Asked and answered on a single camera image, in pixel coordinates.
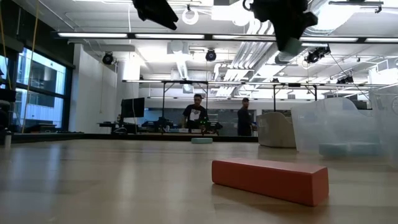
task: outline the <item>metal frame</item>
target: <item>metal frame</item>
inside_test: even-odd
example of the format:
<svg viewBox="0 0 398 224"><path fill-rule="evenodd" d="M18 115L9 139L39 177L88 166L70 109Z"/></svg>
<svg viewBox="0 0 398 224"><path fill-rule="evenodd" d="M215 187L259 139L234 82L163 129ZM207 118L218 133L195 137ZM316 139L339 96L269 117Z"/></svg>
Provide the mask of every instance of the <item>metal frame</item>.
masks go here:
<svg viewBox="0 0 398 224"><path fill-rule="evenodd" d="M179 84L204 84L207 85L206 88L206 92L208 93L208 88L209 88L209 84L216 84L216 83L222 83L222 82L213 82L213 81L190 81L190 80L122 80L122 82L126 82L126 83L163 83L163 107L162 107L162 117L164 118L164 103L165 103L165 93L167 92L167 90L169 90L171 88L171 86L166 89L166 83L173 83L172 86L175 83L179 83ZM315 101L318 101L318 87L323 87L323 86L330 86L330 87L373 87L373 88L382 88L388 85L373 85L373 84L329 84L329 83L250 83L250 82L233 82L233 84L228 84L231 82L225 82L227 83L226 85L264 85L264 86L272 86L272 89L274 91L274 97L273 97L273 101L274 101L274 111L276 111L276 95L278 94L278 92L283 89L283 87L291 87L291 88L300 88L302 86L304 86L306 89L308 89L309 91L311 91L309 89L309 87L313 87L314 88L314 92L311 91L311 93L314 95L315 97ZM281 86L278 92L276 92L277 86ZM208 109L208 94L206 94L206 110Z"/></svg>
<svg viewBox="0 0 398 224"><path fill-rule="evenodd" d="M17 82L17 71L18 71L18 61L19 61L19 54L15 52L11 52L10 50L7 51L9 54L8 56L8 67L9 67L9 73L8 75L10 76L11 79L11 85L12 89L16 90L16 88L20 88L23 90L27 89L27 85L23 83L18 83ZM52 91L44 90L41 88L33 87L31 86L29 88L30 91L47 95L47 96L53 96L53 97L58 97L63 99L63 108L62 108L62 129L63 130L68 130L69 126L69 115L70 115L70 96L71 96L71 91L72 91L72 69L69 66L65 66L67 68L67 73L65 74L65 94L59 94L55 93ZM4 79L4 84L6 84L6 89L9 89L8 85L8 80ZM14 103L11 104L10 108L11 112L11 117L12 114L14 113Z"/></svg>
<svg viewBox="0 0 398 224"><path fill-rule="evenodd" d="M96 39L96 40L192 40L192 41L225 41L225 42L276 42L274 35L247 35L247 34L183 34L183 33L133 33L133 32L76 32L79 34L125 34L126 37L60 37L59 34L72 32L52 32L55 39ZM398 44L397 37L341 37L341 36L304 36L306 40L303 43L319 43L319 44ZM367 41L369 38L386 39L386 41Z"/></svg>

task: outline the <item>black equipment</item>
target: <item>black equipment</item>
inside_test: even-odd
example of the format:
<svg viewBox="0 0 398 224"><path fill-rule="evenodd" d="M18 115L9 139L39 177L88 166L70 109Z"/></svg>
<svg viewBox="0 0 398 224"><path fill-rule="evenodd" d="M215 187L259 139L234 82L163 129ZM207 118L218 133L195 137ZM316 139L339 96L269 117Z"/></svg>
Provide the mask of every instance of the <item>black equipment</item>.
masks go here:
<svg viewBox="0 0 398 224"><path fill-rule="evenodd" d="M261 22L270 20L275 28L278 49L281 52L292 52L292 39L299 40L307 27L318 24L318 17L308 9L308 0L254 0L250 8L243 7L254 13Z"/></svg>
<svg viewBox="0 0 398 224"><path fill-rule="evenodd" d="M26 128L26 133L55 133L55 124L36 124Z"/></svg>
<svg viewBox="0 0 398 224"><path fill-rule="evenodd" d="M145 98L122 100L121 118L141 118L144 116Z"/></svg>
<svg viewBox="0 0 398 224"><path fill-rule="evenodd" d="M9 128L9 110L11 103L16 101L17 92L0 89L0 131Z"/></svg>
<svg viewBox="0 0 398 224"><path fill-rule="evenodd" d="M178 17L166 0L132 0L132 3L142 21L148 19L169 29L177 29L174 23Z"/></svg>
<svg viewBox="0 0 398 224"><path fill-rule="evenodd" d="M4 100L10 103L16 101L17 91L0 89L0 100Z"/></svg>
<svg viewBox="0 0 398 224"><path fill-rule="evenodd" d="M354 78L352 75L345 76L343 78L339 78L336 84L346 84L346 83L354 83Z"/></svg>
<svg viewBox="0 0 398 224"><path fill-rule="evenodd" d="M217 58L217 54L214 51L214 49L208 49L207 54L206 54L206 61L208 62L214 62Z"/></svg>
<svg viewBox="0 0 398 224"><path fill-rule="evenodd" d="M112 52L106 52L105 56L102 58L102 62L105 65L112 65L114 63L114 57Z"/></svg>
<svg viewBox="0 0 398 224"><path fill-rule="evenodd" d="M317 63L319 60L325 57L325 55L330 54L330 47L317 47L314 51L308 53L307 57L304 59L307 63Z"/></svg>

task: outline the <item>cable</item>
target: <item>cable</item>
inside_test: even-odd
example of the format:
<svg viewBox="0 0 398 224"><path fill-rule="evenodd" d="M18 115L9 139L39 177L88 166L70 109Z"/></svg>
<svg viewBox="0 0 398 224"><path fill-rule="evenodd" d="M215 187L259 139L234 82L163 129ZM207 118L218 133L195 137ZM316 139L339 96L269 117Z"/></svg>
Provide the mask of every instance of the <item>cable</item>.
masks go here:
<svg viewBox="0 0 398 224"><path fill-rule="evenodd" d="M341 71L344 73L344 75L348 76L347 73L344 71L344 69L339 65L339 63L337 62L337 60L334 58L334 56L333 56L332 54L330 54L330 56L331 56L331 57L333 58L333 60L336 62L337 66L341 69ZM366 96L365 93L364 93L355 83L353 83L353 84L354 84L354 86L362 93L362 95L364 95L364 96L369 100L369 102L370 102L370 104L371 104L371 106L372 106L372 102L371 102L371 100L369 99L369 97Z"/></svg>
<svg viewBox="0 0 398 224"><path fill-rule="evenodd" d="M33 67L33 54L35 52L35 45L36 45L36 32L37 32L37 23L39 21L39 0L36 0L36 20L35 20L35 29L33 31L33 44L32 44L32 56L30 57L30 69L29 74L27 77L27 91L26 91L26 101L25 101L25 108L24 108L24 124L22 125L22 133L25 132L25 124L26 124L26 111L27 111L27 102L29 100L29 89L30 89L30 76L32 75L32 67Z"/></svg>
<svg viewBox="0 0 398 224"><path fill-rule="evenodd" d="M130 7L131 7L131 4L129 5L129 8L127 10L127 13L128 13L127 17L129 18L129 32L131 32Z"/></svg>
<svg viewBox="0 0 398 224"><path fill-rule="evenodd" d="M8 68L8 61L7 61L7 52L6 52L6 38L4 36L4 26L2 23L2 9L1 9L1 5L0 5L0 26L1 26L1 39L2 39L2 50L4 53L4 60L6 61L6 76L8 79L8 85L9 85L9 89L12 90L12 86L11 86L11 79L9 76L9 68Z"/></svg>

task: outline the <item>translucent container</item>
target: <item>translucent container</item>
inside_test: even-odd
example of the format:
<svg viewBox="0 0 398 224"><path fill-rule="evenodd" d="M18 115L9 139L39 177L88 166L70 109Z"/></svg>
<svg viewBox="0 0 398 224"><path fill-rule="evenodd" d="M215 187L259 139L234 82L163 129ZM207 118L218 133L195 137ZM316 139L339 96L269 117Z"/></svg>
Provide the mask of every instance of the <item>translucent container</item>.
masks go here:
<svg viewBox="0 0 398 224"><path fill-rule="evenodd" d="M292 118L298 151L328 157L382 154L374 117L346 98L293 107Z"/></svg>
<svg viewBox="0 0 398 224"><path fill-rule="evenodd" d="M380 143L390 165L398 169L398 86L389 86L370 94Z"/></svg>

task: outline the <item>foam block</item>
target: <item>foam block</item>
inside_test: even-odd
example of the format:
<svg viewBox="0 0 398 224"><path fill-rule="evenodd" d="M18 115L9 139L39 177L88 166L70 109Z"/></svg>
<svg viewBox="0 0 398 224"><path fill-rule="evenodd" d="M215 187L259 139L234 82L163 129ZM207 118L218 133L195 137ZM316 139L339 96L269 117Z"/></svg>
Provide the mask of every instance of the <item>foam block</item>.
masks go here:
<svg viewBox="0 0 398 224"><path fill-rule="evenodd" d="M192 144L211 144L213 143L212 138L192 138L191 139Z"/></svg>
<svg viewBox="0 0 398 224"><path fill-rule="evenodd" d="M225 159L213 161L211 177L215 184L313 207L329 195L328 169L310 164Z"/></svg>

